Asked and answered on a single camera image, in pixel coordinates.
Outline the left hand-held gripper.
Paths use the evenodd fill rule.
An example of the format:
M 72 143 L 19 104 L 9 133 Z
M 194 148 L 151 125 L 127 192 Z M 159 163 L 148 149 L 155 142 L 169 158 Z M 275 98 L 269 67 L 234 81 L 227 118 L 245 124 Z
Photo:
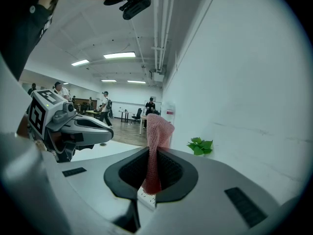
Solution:
M 71 102 L 51 90 L 35 90 L 28 108 L 29 136 L 41 140 L 58 163 L 70 162 L 76 150 L 92 149 L 94 144 L 110 141 L 113 130 L 105 123 L 83 117 Z M 71 127 L 69 134 L 63 127 Z

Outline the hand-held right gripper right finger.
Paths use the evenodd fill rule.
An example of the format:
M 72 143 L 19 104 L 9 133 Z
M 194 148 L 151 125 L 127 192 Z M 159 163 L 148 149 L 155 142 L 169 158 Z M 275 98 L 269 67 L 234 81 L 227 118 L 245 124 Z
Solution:
M 225 191 L 239 188 L 266 216 L 280 207 L 262 187 L 232 167 L 205 157 L 167 149 L 190 162 L 198 171 L 198 181 L 182 200 L 157 204 L 142 235 L 242 235 L 249 226 Z

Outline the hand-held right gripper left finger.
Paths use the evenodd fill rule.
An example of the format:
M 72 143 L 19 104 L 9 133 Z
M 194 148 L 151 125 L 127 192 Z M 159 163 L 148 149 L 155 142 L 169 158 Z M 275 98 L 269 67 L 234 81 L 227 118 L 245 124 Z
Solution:
M 65 218 L 54 222 L 61 234 L 61 223 L 68 225 L 68 234 L 127 234 L 121 224 L 124 218 L 136 218 L 137 208 L 132 200 L 115 196 L 104 181 L 106 169 L 129 156 L 141 155 L 146 148 L 136 148 L 102 158 L 57 163 L 49 152 L 43 153 L 43 162 Z

